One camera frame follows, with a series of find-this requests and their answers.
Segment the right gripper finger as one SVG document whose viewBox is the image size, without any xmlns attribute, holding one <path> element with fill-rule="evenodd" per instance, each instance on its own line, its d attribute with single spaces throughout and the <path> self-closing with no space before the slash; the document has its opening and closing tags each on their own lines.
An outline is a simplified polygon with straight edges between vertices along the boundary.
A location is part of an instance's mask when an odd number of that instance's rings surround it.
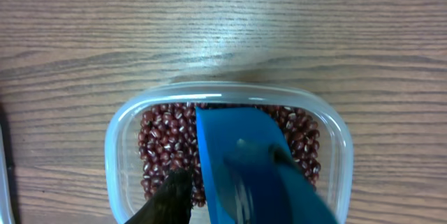
<svg viewBox="0 0 447 224">
<path fill-rule="evenodd" d="M 126 224 L 189 224 L 193 177 L 191 170 L 170 171 L 154 196 Z"/>
</svg>

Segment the blue plastic measuring scoop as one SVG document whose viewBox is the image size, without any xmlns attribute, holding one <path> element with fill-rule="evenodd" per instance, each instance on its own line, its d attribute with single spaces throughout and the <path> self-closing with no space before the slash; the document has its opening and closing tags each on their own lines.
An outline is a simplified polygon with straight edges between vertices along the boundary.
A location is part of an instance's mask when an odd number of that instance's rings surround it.
<svg viewBox="0 0 447 224">
<path fill-rule="evenodd" d="M 196 128 L 212 224 L 336 223 L 268 114 L 197 109 Z"/>
</svg>

